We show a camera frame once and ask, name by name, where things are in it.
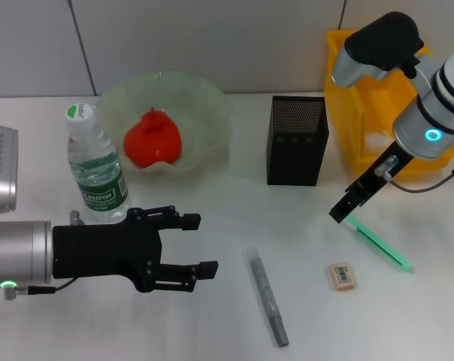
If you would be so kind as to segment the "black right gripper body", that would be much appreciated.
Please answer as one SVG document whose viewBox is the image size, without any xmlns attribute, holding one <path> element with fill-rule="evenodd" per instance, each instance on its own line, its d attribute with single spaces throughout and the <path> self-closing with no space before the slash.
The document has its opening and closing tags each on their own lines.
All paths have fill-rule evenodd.
<svg viewBox="0 0 454 361">
<path fill-rule="evenodd" d="M 413 156 L 406 152 L 399 144 L 391 144 L 376 161 L 347 189 L 346 198 L 350 205 L 362 205 L 375 193 L 381 190 L 388 181 L 384 178 L 384 171 L 377 169 L 385 165 L 391 176 L 395 176 L 413 160 Z"/>
</svg>

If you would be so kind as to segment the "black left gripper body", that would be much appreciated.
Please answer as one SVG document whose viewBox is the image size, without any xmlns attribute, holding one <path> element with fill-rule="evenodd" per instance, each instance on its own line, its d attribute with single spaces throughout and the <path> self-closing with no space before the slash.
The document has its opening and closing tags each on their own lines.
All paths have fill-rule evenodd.
<svg viewBox="0 0 454 361">
<path fill-rule="evenodd" d="M 161 252 L 158 226 L 138 208 L 115 224 L 53 227 L 55 279 L 119 275 L 151 292 Z"/>
</svg>

